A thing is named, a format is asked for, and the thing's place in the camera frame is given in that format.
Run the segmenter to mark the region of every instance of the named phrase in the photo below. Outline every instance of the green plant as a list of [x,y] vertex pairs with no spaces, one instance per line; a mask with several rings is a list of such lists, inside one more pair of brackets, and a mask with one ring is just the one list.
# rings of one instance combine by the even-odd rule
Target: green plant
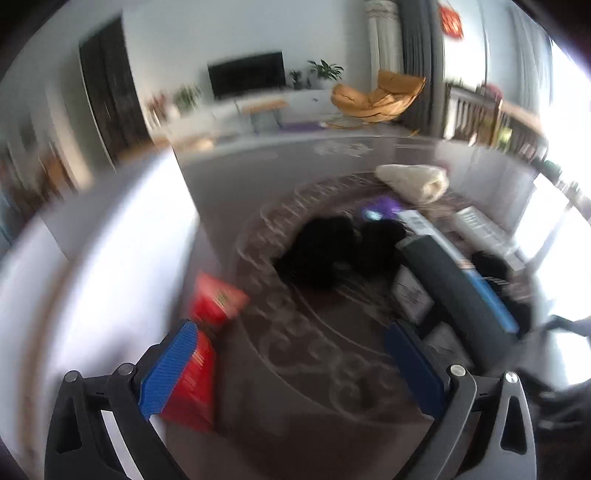
[[299,83],[301,79],[301,70],[292,70],[290,76],[294,83]]
[[344,70],[336,63],[328,64],[324,60],[320,60],[320,63],[308,60],[308,63],[312,65],[312,72],[316,72],[318,78],[324,80],[339,80]]
[[197,85],[183,85],[174,94],[173,102],[181,111],[190,110],[197,106],[201,90]]

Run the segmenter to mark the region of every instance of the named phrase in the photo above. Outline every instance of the tv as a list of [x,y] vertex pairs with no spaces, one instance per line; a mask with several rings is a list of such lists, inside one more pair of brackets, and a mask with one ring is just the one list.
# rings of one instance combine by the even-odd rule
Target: tv
[[280,51],[208,65],[207,68],[217,100],[285,86],[283,53]]

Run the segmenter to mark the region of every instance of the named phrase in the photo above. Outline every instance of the gray curtain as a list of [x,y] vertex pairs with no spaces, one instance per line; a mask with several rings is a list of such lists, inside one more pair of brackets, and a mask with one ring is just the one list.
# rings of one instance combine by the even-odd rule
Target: gray curtain
[[421,95],[401,115],[402,123],[423,135],[443,132],[443,32],[437,0],[398,0],[402,24],[404,73],[425,77]]
[[508,6],[517,38],[519,104],[536,115],[548,107],[552,92],[552,45],[548,34],[521,8]]

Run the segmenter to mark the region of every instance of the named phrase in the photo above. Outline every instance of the small table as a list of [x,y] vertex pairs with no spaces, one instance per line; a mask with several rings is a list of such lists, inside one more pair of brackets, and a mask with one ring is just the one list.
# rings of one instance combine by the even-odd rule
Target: small table
[[244,115],[250,115],[252,127],[255,133],[258,133],[256,119],[258,118],[259,114],[263,112],[272,112],[275,122],[277,122],[277,125],[281,128],[282,122],[280,112],[281,109],[285,108],[286,106],[289,106],[289,103],[287,103],[285,100],[269,100],[268,102],[259,102],[246,105],[242,108],[242,113]]

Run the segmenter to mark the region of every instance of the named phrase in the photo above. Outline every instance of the keyboard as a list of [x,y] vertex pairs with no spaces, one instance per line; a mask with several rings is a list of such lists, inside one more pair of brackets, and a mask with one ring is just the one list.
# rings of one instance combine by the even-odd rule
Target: keyboard
[[517,258],[517,246],[509,236],[484,213],[471,206],[457,212],[453,219],[457,233],[479,250],[502,258],[514,272],[525,267]]

